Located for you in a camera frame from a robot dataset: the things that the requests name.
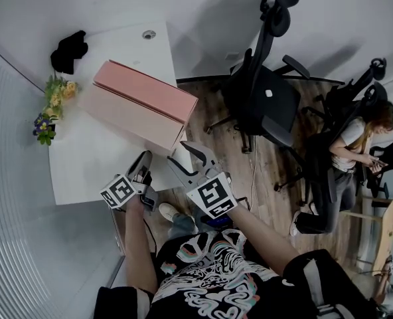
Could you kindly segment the person's right forearm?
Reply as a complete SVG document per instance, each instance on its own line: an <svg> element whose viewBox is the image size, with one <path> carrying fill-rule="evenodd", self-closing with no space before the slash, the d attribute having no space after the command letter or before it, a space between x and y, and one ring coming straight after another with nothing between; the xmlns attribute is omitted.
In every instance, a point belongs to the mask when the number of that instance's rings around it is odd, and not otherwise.
<svg viewBox="0 0 393 319"><path fill-rule="evenodd" d="M237 205L227 215L275 273L282 276L288 263L299 255L287 239L243 205Z"/></svg>

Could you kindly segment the black device with blue screen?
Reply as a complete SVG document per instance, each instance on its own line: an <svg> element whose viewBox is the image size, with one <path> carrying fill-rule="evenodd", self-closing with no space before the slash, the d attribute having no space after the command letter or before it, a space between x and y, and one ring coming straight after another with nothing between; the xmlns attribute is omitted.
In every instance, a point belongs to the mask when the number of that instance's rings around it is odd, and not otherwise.
<svg viewBox="0 0 393 319"><path fill-rule="evenodd" d="M229 216L227 216L227 214L212 219L200 208L195 207L193 210L193 216L196 219L197 223L207 225L215 229L233 228L233 221L231 220L231 218L229 218Z"/></svg>

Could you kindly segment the white window blinds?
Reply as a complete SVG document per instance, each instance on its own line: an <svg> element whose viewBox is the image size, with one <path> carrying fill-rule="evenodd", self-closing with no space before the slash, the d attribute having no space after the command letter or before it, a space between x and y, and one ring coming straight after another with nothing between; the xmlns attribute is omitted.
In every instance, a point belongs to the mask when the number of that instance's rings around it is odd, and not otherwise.
<svg viewBox="0 0 393 319"><path fill-rule="evenodd" d="M91 319L120 262L116 230L101 203L56 204L32 134L43 102L0 57L0 319Z"/></svg>

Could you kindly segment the black printed T-shirt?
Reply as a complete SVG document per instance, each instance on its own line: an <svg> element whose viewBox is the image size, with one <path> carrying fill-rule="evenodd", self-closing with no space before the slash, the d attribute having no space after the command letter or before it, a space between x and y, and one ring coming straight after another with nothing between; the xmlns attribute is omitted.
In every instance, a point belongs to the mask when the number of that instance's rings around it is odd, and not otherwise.
<svg viewBox="0 0 393 319"><path fill-rule="evenodd" d="M155 270L155 293L101 287L94 319L378 319L326 250L295 257L278 275L237 229L167 241Z"/></svg>

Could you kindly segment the pink file box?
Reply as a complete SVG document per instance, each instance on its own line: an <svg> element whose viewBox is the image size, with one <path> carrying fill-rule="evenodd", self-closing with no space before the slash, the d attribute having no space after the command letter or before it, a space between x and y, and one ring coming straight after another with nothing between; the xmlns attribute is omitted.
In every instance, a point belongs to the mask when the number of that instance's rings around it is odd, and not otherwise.
<svg viewBox="0 0 393 319"><path fill-rule="evenodd" d="M113 60L107 60L95 74L95 85L146 108L186 124L198 98Z"/></svg>

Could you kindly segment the person's left forearm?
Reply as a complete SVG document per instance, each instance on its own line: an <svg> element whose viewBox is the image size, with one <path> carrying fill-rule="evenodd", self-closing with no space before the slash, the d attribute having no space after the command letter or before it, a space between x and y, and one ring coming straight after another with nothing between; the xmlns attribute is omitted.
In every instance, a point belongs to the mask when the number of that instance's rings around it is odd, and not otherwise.
<svg viewBox="0 0 393 319"><path fill-rule="evenodd" d="M158 289L157 276L145 229L144 210L138 195L133 196L126 203L124 236L126 280L129 286L155 294Z"/></svg>

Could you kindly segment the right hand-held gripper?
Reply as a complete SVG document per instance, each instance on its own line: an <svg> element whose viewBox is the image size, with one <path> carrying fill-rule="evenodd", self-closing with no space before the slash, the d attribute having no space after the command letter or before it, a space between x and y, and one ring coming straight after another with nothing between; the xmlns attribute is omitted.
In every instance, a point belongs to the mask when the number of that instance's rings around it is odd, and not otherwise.
<svg viewBox="0 0 393 319"><path fill-rule="evenodd" d="M230 176L217 166L212 150L198 142L180 141L180 144L200 162L199 171L188 171L177 160L167 157L167 164L184 185L187 197L212 219L235 208L237 201Z"/></svg>

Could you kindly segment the black cloth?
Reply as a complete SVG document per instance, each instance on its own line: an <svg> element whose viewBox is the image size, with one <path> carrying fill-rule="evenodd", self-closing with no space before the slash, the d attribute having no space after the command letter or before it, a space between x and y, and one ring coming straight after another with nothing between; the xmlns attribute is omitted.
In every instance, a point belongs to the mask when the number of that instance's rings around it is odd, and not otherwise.
<svg viewBox="0 0 393 319"><path fill-rule="evenodd" d="M86 32L80 30L58 43L58 48L50 56L51 65L56 72L74 74L74 61L88 52L85 36Z"/></svg>

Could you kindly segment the white shoe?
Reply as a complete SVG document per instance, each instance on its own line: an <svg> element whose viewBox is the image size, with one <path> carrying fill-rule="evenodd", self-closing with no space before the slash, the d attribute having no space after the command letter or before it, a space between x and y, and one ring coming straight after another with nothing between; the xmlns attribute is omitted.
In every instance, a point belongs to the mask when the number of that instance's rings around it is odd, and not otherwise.
<svg viewBox="0 0 393 319"><path fill-rule="evenodd" d="M161 203L159 205L159 212L160 214L168 221L173 222L175 216L179 215L180 213L177 211L175 207L173 207L169 203Z"/></svg>

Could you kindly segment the beige file box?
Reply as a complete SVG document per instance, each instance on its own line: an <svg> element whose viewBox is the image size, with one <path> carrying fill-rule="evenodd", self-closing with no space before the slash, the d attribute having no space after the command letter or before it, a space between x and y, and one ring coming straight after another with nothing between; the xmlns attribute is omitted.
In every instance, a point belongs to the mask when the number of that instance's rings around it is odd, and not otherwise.
<svg viewBox="0 0 393 319"><path fill-rule="evenodd" d="M160 156L173 153L184 132L178 121L95 85L81 93L78 105L135 145Z"/></svg>

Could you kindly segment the cardboard panel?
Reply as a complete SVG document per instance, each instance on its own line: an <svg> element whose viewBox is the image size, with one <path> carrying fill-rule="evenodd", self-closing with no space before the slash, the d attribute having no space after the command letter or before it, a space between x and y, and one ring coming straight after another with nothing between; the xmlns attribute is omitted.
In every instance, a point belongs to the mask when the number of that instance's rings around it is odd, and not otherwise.
<svg viewBox="0 0 393 319"><path fill-rule="evenodd" d="M391 255L393 246L393 200L389 202L382 218L381 232L372 270L380 271L386 263L386 259Z"/></svg>

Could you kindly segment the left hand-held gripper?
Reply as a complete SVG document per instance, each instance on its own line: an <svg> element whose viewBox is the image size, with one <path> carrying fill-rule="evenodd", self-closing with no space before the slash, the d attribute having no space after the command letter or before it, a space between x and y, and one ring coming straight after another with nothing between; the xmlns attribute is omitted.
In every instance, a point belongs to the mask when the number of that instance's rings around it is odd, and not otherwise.
<svg viewBox="0 0 393 319"><path fill-rule="evenodd" d="M158 205L158 193L151 187L150 172L153 154L146 150L136 158L126 175L118 175L101 191L100 195L110 209L120 209L134 196L153 211Z"/></svg>

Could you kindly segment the blue jeans leg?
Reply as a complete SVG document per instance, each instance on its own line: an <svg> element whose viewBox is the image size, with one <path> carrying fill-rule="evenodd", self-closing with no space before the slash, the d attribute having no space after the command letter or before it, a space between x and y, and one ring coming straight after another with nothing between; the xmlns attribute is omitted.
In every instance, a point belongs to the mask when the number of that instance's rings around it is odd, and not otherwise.
<svg viewBox="0 0 393 319"><path fill-rule="evenodd" d="M195 222L191 216L176 213L173 215L173 222L168 232L168 240L193 235L195 228Z"/></svg>

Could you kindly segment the yellow flower bouquet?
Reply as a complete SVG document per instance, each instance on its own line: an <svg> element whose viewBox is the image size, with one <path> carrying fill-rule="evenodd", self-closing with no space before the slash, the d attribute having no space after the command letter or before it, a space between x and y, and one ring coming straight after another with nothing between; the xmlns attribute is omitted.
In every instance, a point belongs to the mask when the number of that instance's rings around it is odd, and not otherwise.
<svg viewBox="0 0 393 319"><path fill-rule="evenodd" d="M77 82L66 80L55 74L50 75L44 89L46 98L44 113L50 117L62 119L65 105L77 97L80 89Z"/></svg>

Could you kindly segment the purple flower potted plant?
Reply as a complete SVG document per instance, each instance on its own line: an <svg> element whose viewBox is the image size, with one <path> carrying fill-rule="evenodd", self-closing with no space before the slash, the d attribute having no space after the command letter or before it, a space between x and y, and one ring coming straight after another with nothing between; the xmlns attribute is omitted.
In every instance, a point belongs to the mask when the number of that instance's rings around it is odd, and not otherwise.
<svg viewBox="0 0 393 319"><path fill-rule="evenodd" d="M33 135L41 145L50 146L54 137L56 136L55 122L58 116L40 113L34 120Z"/></svg>

